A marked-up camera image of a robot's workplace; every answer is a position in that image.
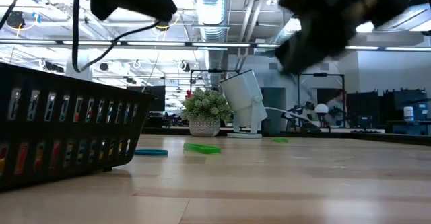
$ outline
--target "wooden table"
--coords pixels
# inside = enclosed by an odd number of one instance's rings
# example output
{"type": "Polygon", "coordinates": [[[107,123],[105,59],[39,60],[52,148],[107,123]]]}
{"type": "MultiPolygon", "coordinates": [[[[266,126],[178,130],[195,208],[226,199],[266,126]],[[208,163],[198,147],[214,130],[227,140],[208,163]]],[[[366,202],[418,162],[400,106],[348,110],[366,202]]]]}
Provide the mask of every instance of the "wooden table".
{"type": "Polygon", "coordinates": [[[1,223],[431,223],[429,147],[142,135],[139,148],[169,156],[1,193],[1,223]],[[184,152],[183,143],[222,154],[184,152]]]}

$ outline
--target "metal frame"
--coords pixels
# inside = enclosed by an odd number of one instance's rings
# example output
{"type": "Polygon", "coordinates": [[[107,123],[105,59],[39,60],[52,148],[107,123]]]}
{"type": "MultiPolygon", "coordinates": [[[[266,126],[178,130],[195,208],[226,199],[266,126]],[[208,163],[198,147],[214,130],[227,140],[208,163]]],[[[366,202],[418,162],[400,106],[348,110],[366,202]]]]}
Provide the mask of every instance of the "metal frame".
{"type": "Polygon", "coordinates": [[[235,72],[236,74],[240,74],[239,70],[223,70],[223,69],[192,69],[190,70],[190,92],[192,87],[193,73],[194,72],[208,72],[208,73],[229,73],[235,72]]]}
{"type": "MultiPolygon", "coordinates": [[[[296,84],[296,89],[297,89],[297,94],[298,94],[298,105],[300,106],[300,84],[301,84],[301,75],[308,75],[308,76],[313,76],[313,77],[328,77],[328,76],[333,76],[333,77],[341,77],[341,89],[343,90],[343,92],[345,92],[345,79],[344,79],[344,74],[339,74],[339,73],[300,73],[296,76],[298,83],[296,84]]],[[[345,96],[343,94],[343,109],[345,109],[345,96]]],[[[346,126],[346,121],[345,121],[345,117],[343,117],[343,121],[344,121],[344,128],[346,126]]]]}

